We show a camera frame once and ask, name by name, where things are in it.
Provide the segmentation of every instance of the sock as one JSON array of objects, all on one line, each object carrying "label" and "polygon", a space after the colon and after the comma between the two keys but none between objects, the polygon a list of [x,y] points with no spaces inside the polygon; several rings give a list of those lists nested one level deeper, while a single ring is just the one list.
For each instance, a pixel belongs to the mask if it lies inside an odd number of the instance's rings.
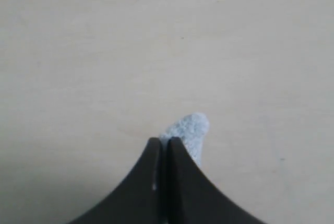
[{"label": "sock", "polygon": [[193,113],[168,127],[159,138],[163,145],[166,146],[170,138],[179,137],[191,158],[200,167],[203,140],[209,131],[209,126],[210,124],[205,114]]}]

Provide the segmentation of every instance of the floor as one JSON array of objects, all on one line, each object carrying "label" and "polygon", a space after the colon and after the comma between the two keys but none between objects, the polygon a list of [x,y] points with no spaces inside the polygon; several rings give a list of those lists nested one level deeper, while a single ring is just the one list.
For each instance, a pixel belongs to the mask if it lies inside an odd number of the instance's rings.
[{"label": "floor", "polygon": [[0,7],[1,224],[72,220],[197,111],[227,196],[269,224],[332,223],[333,0]]}]

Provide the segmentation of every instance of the light blue sock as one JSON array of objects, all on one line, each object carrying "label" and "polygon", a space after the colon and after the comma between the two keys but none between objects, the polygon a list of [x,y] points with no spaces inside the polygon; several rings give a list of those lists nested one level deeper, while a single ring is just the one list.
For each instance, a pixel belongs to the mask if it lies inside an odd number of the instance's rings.
[{"label": "light blue sock", "polygon": [[179,137],[192,159],[200,167],[203,140],[209,127],[210,124],[205,114],[193,113],[168,127],[159,138],[163,145],[166,145],[170,138]]}]

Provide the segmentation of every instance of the beige floor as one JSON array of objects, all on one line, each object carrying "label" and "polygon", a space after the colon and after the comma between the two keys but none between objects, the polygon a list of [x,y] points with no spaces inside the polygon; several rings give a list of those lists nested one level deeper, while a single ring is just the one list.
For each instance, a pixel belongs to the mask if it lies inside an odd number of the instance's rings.
[{"label": "beige floor", "polygon": [[270,224],[334,219],[333,0],[0,0],[0,223],[65,223],[146,140],[211,120],[203,170]]}]

